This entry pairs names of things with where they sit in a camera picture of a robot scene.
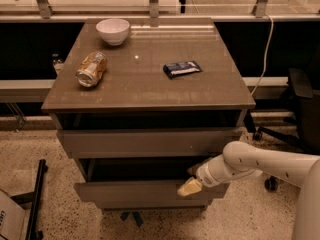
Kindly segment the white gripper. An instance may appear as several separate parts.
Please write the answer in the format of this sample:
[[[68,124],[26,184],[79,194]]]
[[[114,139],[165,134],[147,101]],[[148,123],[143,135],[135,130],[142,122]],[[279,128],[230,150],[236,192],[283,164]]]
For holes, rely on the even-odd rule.
[[[208,188],[215,187],[220,182],[214,177],[214,170],[217,169],[218,163],[214,160],[209,160],[203,164],[198,163],[187,169],[187,173],[191,176],[178,190],[178,194],[186,197],[202,190],[202,185]]]

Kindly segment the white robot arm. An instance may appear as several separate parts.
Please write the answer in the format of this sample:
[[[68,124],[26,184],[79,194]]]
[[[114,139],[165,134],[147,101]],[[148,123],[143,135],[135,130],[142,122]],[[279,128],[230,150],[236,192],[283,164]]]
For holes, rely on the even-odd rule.
[[[190,168],[193,176],[178,190],[180,196],[201,192],[260,172],[300,188],[292,240],[320,240],[320,157],[266,150],[241,141],[228,143],[220,155]]]

